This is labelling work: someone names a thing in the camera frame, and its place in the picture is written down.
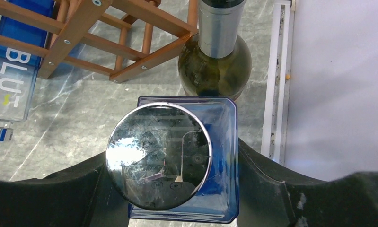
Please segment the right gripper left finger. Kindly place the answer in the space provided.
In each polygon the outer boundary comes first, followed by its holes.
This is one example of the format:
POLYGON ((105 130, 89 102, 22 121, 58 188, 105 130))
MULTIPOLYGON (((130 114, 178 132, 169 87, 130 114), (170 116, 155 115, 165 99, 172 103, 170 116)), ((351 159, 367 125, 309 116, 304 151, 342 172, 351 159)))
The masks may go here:
POLYGON ((0 181, 0 227, 126 227, 101 153, 43 179, 0 181))

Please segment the blue square bottle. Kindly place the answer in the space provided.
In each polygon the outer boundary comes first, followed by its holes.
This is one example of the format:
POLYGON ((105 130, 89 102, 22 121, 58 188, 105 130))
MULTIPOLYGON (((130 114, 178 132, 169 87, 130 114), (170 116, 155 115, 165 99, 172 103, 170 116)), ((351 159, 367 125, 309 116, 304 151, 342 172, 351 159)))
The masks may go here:
MULTIPOLYGON (((50 17, 53 0, 8 0, 17 6, 50 17)), ((2 16, 0 35, 44 47, 47 32, 2 16)), ((9 141, 14 122, 27 119, 41 57, 0 45, 0 141, 9 141)))
POLYGON ((239 214, 237 105, 141 96, 113 129, 106 167, 132 219, 231 223, 239 214))

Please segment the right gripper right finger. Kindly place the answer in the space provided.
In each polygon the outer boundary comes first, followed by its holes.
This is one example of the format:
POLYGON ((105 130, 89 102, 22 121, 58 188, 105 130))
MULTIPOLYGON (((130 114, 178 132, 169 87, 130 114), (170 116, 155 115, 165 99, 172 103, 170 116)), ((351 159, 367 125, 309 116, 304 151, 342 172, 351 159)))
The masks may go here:
POLYGON ((378 227, 378 172, 326 182, 238 143, 240 227, 378 227))

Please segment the dark green wine bottle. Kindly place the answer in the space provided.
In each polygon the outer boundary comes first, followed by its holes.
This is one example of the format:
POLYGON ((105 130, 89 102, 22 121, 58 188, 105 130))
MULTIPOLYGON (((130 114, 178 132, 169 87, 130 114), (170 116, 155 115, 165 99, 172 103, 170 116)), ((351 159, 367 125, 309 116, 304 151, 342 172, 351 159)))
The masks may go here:
POLYGON ((237 30, 245 0, 200 0, 199 32, 184 44, 178 72, 187 96, 237 100, 252 69, 252 57, 237 30))

